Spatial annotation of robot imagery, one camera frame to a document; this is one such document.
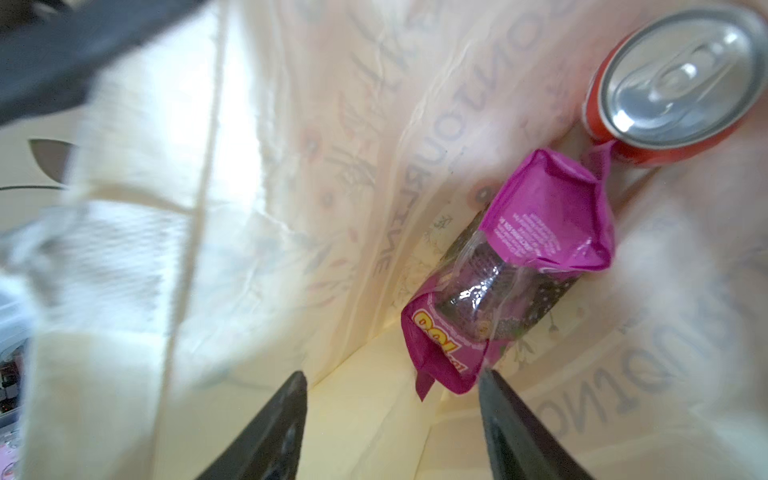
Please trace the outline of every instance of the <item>pink object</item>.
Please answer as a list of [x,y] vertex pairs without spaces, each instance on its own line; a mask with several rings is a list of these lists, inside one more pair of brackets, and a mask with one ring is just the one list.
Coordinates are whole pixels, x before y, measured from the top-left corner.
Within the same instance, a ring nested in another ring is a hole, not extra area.
[[[555,278],[611,265],[614,228],[604,179],[612,145],[594,147],[584,156],[584,164],[547,149],[536,150],[525,159],[499,191],[478,229],[503,262]],[[468,248],[475,248],[472,241],[464,247]],[[454,266],[438,268],[401,314],[406,345],[419,371],[416,390],[421,399],[435,379],[454,393],[469,391],[480,369],[497,362],[511,343],[509,339],[478,342],[435,308],[435,293],[451,281],[462,280],[455,272],[451,274]],[[525,291],[526,286],[519,283],[531,281],[526,271],[518,270],[509,287],[511,293]]]

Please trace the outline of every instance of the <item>pink plastic wrapper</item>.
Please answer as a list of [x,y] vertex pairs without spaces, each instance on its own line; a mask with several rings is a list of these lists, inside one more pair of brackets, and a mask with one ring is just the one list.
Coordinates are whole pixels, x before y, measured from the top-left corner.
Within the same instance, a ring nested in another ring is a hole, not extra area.
[[469,391],[581,272],[611,265],[612,146],[594,147],[583,164],[547,149],[530,154],[411,298],[401,324],[421,399],[436,379]]

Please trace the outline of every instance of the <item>white bag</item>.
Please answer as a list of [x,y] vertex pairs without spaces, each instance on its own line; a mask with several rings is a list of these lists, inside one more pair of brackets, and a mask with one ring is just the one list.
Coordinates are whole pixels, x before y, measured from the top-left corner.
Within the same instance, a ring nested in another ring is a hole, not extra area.
[[[299,369],[299,478],[491,478],[476,391],[418,400],[399,311],[611,48],[689,3],[221,0],[122,58],[62,209],[0,249],[40,316],[24,478],[195,478]],[[766,100],[617,168],[613,267],[498,366],[596,478],[766,477]]]

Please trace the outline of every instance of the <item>can lid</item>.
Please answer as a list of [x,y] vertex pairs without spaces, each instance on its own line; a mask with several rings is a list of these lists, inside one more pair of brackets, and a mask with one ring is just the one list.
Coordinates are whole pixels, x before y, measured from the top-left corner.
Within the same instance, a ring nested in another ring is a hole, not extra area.
[[632,35],[599,86],[600,114],[637,147],[695,144],[737,121],[768,80],[768,25],[736,5],[692,8]]

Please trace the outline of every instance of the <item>soda can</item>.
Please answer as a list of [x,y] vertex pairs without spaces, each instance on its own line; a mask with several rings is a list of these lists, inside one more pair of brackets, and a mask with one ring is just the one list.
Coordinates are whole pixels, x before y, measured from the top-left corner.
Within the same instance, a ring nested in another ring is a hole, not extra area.
[[595,143],[644,167],[690,158],[736,130],[768,81],[768,24],[740,5],[684,10],[626,37],[590,83]]

